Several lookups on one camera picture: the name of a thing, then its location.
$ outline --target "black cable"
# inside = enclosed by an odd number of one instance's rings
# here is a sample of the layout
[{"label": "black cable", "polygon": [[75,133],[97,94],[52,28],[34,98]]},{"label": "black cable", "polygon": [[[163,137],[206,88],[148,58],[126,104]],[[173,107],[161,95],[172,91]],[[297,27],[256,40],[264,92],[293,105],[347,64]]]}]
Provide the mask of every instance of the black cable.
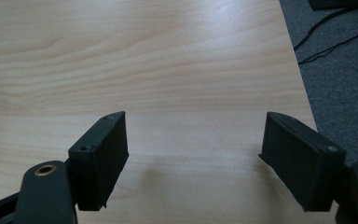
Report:
[{"label": "black cable", "polygon": [[309,56],[308,58],[306,58],[306,59],[304,59],[303,61],[299,62],[298,64],[311,63],[311,62],[313,62],[313,61],[315,61],[315,60],[317,60],[317,59],[319,59],[319,58],[322,58],[322,57],[328,55],[328,54],[331,53],[335,48],[337,48],[337,47],[339,47],[339,46],[341,46],[341,45],[347,44],[347,43],[351,42],[352,40],[354,40],[354,39],[356,39],[356,38],[358,38],[358,35],[353,36],[353,37],[351,37],[351,38],[349,38],[349,39],[347,39],[347,40],[345,40],[345,41],[342,41],[342,42],[336,44],[336,45],[333,46],[333,47],[330,47],[330,48],[328,48],[328,49],[324,49],[324,50],[322,50],[322,51],[320,51],[320,52],[317,52],[317,53],[315,53],[315,54],[312,54],[311,56]]},{"label": "black cable", "polygon": [[309,38],[310,36],[312,35],[312,33],[319,27],[321,26],[323,23],[327,22],[327,21],[330,21],[332,20],[333,18],[339,16],[339,15],[342,15],[342,14],[345,14],[345,13],[348,13],[350,11],[354,11],[358,9],[358,7],[348,7],[348,8],[344,8],[340,11],[336,11],[336,12],[333,12],[332,14],[324,17],[323,19],[321,19],[320,21],[318,21],[316,24],[314,24],[310,30],[308,31],[308,33],[306,34],[306,36],[304,36],[304,38],[295,46],[295,50],[298,49],[301,45],[303,45]]}]

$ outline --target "gray carpet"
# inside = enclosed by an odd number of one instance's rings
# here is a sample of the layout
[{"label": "gray carpet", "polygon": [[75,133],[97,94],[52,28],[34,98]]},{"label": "gray carpet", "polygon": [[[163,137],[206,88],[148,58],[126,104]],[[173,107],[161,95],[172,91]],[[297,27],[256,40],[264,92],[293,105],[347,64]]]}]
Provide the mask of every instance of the gray carpet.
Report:
[{"label": "gray carpet", "polygon": [[[280,1],[293,45],[313,24],[335,11],[312,11],[308,0]],[[358,35],[358,10],[318,28],[296,51],[297,59],[301,61],[354,35]],[[348,150],[348,165],[358,161],[358,38],[299,67],[319,133]]]}]

